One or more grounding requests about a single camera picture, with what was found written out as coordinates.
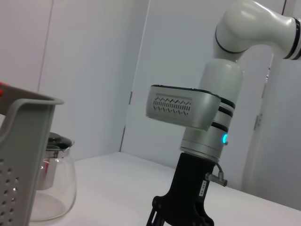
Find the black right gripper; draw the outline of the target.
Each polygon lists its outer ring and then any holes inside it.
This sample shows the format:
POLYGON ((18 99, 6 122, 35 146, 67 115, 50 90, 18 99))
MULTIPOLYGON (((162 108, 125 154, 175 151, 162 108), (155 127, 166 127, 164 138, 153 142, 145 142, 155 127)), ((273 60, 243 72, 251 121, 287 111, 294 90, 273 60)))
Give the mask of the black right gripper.
POLYGON ((209 187, 206 174, 215 163, 187 153, 180 155, 169 191, 156 196, 146 226, 213 226, 204 202, 209 187))

